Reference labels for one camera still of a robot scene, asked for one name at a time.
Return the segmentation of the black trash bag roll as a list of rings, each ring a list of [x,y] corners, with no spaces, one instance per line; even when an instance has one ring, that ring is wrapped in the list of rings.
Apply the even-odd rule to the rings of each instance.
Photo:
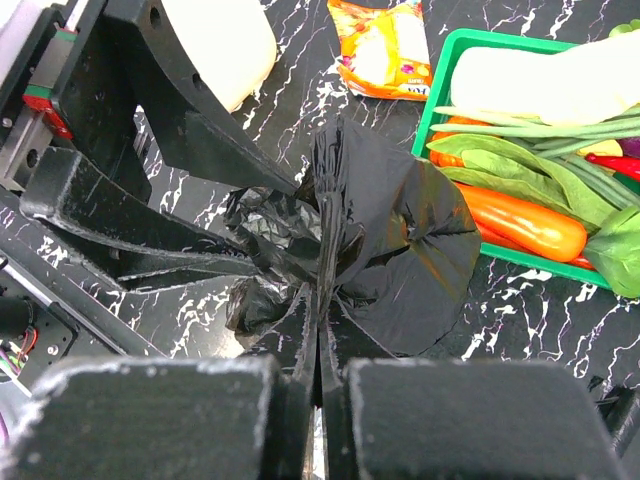
[[[481,244],[443,173],[343,116],[314,133],[295,192],[234,191],[224,221],[258,266],[229,290],[229,329],[262,332],[308,284],[400,357],[425,355],[459,320]]]

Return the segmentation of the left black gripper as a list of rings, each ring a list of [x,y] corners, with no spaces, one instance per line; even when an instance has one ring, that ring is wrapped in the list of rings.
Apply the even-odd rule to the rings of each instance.
[[[201,79],[167,2],[4,1],[1,14],[1,187],[21,213],[125,291],[257,274],[236,243],[137,199],[151,192],[139,109],[165,164],[236,188],[297,189]]]

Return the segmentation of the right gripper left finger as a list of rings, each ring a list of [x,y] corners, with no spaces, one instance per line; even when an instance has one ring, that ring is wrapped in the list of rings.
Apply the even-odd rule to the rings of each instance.
[[[267,409],[262,479],[302,479],[315,408],[316,292],[303,284],[286,314],[246,352],[269,355],[277,368]]]

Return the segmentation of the beige plastic trash bin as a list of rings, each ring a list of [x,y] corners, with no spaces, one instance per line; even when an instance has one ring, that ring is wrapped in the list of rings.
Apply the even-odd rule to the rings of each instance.
[[[258,0],[165,1],[164,9],[201,79],[234,112],[269,76],[277,42]]]

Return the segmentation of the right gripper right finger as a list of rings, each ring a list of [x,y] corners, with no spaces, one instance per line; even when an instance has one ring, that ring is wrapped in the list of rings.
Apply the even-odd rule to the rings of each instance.
[[[325,431],[325,466],[330,479],[360,479],[348,400],[347,364],[353,358],[396,358],[368,335],[347,313],[344,303],[333,299],[320,321],[318,371],[322,391]]]

